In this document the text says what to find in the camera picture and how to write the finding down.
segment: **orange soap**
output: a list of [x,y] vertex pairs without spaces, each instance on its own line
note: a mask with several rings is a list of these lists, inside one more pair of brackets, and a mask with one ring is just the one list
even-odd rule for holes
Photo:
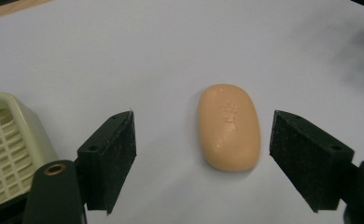
[[199,134],[205,159],[223,171],[245,171],[259,159],[258,116],[241,88],[217,84],[199,102]]

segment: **white surface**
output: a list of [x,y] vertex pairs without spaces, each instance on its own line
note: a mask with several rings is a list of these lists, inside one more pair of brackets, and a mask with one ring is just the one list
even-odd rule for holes
[[[215,83],[244,88],[262,151],[249,174],[202,158],[196,110]],[[364,7],[319,1],[53,1],[0,18],[0,91],[41,118],[58,155],[135,112],[138,156],[114,212],[89,223],[343,223],[314,214],[269,154],[275,109],[364,160]]]

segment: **cream plastic container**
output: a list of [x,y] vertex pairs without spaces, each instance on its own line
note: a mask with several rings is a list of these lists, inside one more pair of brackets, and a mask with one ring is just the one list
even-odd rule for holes
[[29,191],[34,172],[55,160],[37,115],[13,95],[0,93],[0,203]]

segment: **wooden floor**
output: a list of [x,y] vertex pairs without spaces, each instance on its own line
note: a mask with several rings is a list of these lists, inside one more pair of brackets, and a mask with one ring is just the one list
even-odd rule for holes
[[0,17],[16,11],[26,9],[28,7],[34,7],[49,1],[50,0],[19,0],[17,2],[3,5],[0,7]]

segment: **brass screw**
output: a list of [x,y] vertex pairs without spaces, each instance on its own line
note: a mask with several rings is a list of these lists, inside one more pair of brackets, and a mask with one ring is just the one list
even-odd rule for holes
[[58,175],[66,170],[66,166],[64,164],[54,164],[45,169],[45,175]]

